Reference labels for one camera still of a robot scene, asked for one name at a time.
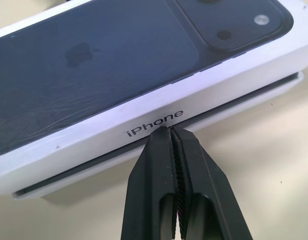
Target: iphone box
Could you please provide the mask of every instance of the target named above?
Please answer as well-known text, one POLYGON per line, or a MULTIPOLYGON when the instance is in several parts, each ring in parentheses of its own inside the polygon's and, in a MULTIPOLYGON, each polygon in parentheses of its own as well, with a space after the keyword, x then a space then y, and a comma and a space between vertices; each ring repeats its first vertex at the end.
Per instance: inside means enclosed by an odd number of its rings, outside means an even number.
POLYGON ((0 194, 39 197, 276 96, 308 65, 299 0, 72 0, 0 29, 0 194))

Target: flash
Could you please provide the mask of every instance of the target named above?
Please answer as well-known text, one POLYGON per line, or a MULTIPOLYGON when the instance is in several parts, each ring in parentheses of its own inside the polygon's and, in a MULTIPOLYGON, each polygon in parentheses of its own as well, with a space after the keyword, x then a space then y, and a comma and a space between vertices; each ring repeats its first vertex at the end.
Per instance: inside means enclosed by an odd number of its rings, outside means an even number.
POLYGON ((269 23, 269 17, 266 16, 266 15, 257 15, 255 18, 254 18, 254 22, 257 24, 257 25, 267 25, 269 23))

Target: table surface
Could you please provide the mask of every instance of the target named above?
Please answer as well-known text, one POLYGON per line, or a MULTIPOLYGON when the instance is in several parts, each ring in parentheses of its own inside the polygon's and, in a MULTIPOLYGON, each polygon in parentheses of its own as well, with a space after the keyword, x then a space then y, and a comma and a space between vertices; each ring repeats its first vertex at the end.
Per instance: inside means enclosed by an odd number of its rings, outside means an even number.
MULTIPOLYGON (((0 28, 61 2, 0 0, 0 28)), ((195 133, 254 240, 308 240, 308 68, 304 75, 288 93, 195 133)), ((0 240, 119 240, 135 161, 41 199, 0 196, 0 240)))

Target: white table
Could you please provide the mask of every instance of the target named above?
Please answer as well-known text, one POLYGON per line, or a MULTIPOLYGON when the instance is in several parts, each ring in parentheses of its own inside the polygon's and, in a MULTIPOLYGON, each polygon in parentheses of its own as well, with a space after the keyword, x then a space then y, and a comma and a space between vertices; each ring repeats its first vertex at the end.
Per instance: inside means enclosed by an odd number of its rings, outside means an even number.
MULTIPOLYGON (((59 2, 0 0, 0 27, 59 2)), ((196 133, 227 174, 254 240, 308 240, 308 68, 304 74, 287 94, 196 133)), ((134 163, 45 199, 0 196, 0 240, 119 240, 134 163)))

